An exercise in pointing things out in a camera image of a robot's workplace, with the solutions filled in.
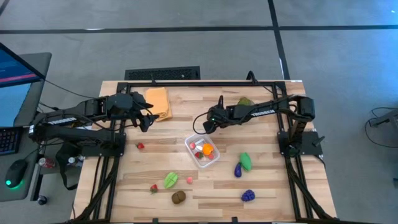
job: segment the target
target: blue grape toy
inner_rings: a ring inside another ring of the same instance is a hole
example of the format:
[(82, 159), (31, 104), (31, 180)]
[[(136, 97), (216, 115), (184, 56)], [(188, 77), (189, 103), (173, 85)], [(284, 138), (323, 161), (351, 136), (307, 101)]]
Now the blue grape toy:
[(242, 194), (242, 201), (244, 202), (250, 202), (251, 200), (254, 200), (256, 196), (254, 195), (254, 192), (252, 190), (247, 190), (245, 193)]

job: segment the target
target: computer mouse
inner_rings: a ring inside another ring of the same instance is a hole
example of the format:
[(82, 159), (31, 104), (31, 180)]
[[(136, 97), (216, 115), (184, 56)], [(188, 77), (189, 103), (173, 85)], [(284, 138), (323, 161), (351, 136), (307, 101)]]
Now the computer mouse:
[(26, 167), (27, 162), (23, 159), (19, 159), (11, 164), (6, 174), (7, 187), (13, 188), (18, 186), (18, 184), (24, 178)]

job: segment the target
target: clear plastic box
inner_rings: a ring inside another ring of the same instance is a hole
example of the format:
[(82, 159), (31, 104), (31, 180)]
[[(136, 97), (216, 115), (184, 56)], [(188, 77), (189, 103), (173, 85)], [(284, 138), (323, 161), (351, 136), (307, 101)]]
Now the clear plastic box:
[[(197, 158), (195, 156), (195, 153), (199, 152), (200, 150), (198, 148), (191, 149), (189, 146), (191, 143), (198, 144), (197, 146), (203, 146), (204, 144), (211, 144), (213, 146), (212, 155), (214, 156), (214, 158), (209, 159), (207, 156), (203, 156), (201, 159)], [(192, 159), (200, 168), (206, 168), (220, 158), (219, 150), (217, 149), (216, 145), (214, 145), (213, 141), (210, 139), (210, 137), (207, 134), (194, 134), (193, 136), (186, 138), (185, 146), (187, 147), (188, 152), (191, 154)]]

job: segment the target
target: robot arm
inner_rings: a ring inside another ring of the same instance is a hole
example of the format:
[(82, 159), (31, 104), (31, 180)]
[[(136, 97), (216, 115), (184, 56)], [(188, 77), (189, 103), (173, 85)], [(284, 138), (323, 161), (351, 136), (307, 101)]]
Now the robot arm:
[[(122, 133), (115, 133), (108, 128), (99, 131), (77, 129), (71, 128), (70, 125), (130, 119), (134, 127), (139, 126), (142, 132), (146, 132), (159, 117), (150, 113), (148, 108), (151, 107), (153, 106), (146, 103), (138, 92), (94, 98), (72, 108), (38, 114), (29, 128), (29, 137), (38, 143), (60, 138), (80, 147), (97, 147), (100, 148), (99, 151), (121, 148), (126, 139)], [(149, 114), (143, 115), (141, 110), (147, 110)], [(90, 154), (98, 155), (99, 151), (90, 150)]]
[[(290, 103), (296, 102), (297, 111), (290, 109)], [(216, 131), (217, 127), (226, 128), (231, 125), (243, 124), (251, 118), (265, 116), (274, 113), (289, 115), (292, 119), (307, 123), (315, 118), (313, 100), (305, 96), (288, 96), (278, 100), (272, 100), (256, 105), (233, 105), (224, 109), (223, 96), (220, 96), (218, 104), (212, 106), (207, 112), (207, 121), (203, 126), (207, 134)]]

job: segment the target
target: floor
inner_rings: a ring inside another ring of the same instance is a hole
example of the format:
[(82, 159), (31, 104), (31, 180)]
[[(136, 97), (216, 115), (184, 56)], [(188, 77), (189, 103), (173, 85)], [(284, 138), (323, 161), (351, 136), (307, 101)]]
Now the floor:
[[(364, 133), (371, 109), (398, 106), (396, 1), (0, 4), (0, 42), (17, 54), (51, 52), (48, 79), (84, 95), (98, 95), (103, 80), (122, 80), (132, 68), (199, 65), (202, 79), (242, 79), (252, 70), (258, 79), (303, 80), (316, 103), (317, 131), (326, 136), (322, 147), (338, 217), (396, 223), (398, 189), (392, 179), (398, 177), (398, 149), (372, 144)], [(224, 31), (206, 28), (214, 26)], [(140, 29), (146, 27), (164, 29)], [(171, 32), (170, 27), (202, 29)], [(82, 99), (45, 85), (41, 100), (66, 108)], [(393, 134), (388, 124), (369, 129), (375, 141), (398, 146)], [(50, 198), (43, 207), (28, 200), (0, 203), (0, 223), (69, 218), (75, 193), (63, 188), (59, 175), (44, 178), (41, 194)]]

